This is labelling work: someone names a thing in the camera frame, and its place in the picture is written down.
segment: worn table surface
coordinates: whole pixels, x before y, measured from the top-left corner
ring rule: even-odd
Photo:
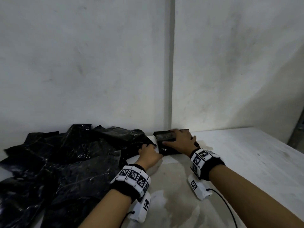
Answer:
[[[304,220],[304,154],[255,128],[193,132],[202,148],[212,149],[226,165],[267,192]],[[129,159],[135,162],[137,157]],[[125,220],[123,227],[234,227],[218,195],[199,201],[187,182],[190,161],[185,155],[164,157],[150,170],[151,203],[143,224]],[[2,179],[9,177],[0,169]],[[239,227],[245,227],[236,216]],[[35,228],[40,227],[40,216]]]

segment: person's right forearm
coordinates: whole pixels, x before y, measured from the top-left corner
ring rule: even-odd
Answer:
[[[209,178],[247,228],[304,228],[302,220],[228,167],[215,166]]]

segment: hand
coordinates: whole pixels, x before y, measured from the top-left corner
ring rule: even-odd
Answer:
[[[190,156],[192,151],[197,149],[197,147],[194,145],[196,141],[196,136],[194,136],[193,139],[191,139],[191,134],[188,130],[180,131],[178,129],[174,129],[171,131],[176,134],[176,141],[174,142],[163,141],[164,145],[169,146],[187,156]]]
[[[143,144],[141,149],[138,150],[139,158],[135,164],[140,165],[145,170],[154,166],[160,159],[162,159],[163,155],[156,153],[154,150],[154,145]]]

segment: person's left hand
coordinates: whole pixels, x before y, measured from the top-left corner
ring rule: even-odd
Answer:
[[[154,150],[154,145],[143,144],[141,149],[138,150],[139,158],[135,164],[140,165],[145,170],[154,166],[160,159],[162,159],[163,155],[156,153]]]

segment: black cable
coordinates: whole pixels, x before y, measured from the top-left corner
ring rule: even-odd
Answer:
[[[206,191],[210,191],[210,190],[212,190],[212,191],[214,191],[214,192],[216,192],[214,189],[206,189]],[[237,222],[235,221],[235,218],[234,218],[234,216],[233,216],[233,213],[232,213],[232,211],[231,211],[231,209],[230,209],[230,207],[228,206],[228,204],[226,203],[226,201],[225,201],[225,199],[218,193],[218,192],[216,192],[217,193],[217,195],[218,196],[220,196],[221,197],[221,199],[224,201],[224,203],[226,204],[226,206],[228,207],[228,209],[229,209],[229,211],[230,211],[230,214],[232,215],[232,218],[233,218],[233,221],[234,221],[234,224],[235,224],[235,227],[237,228],[238,226],[237,226]]]
[[[121,222],[119,228],[123,225],[124,220],[126,219],[126,217],[127,217],[129,214],[135,214],[135,211],[129,211],[129,212],[127,212],[127,214],[125,215],[125,217],[124,217],[123,221]]]

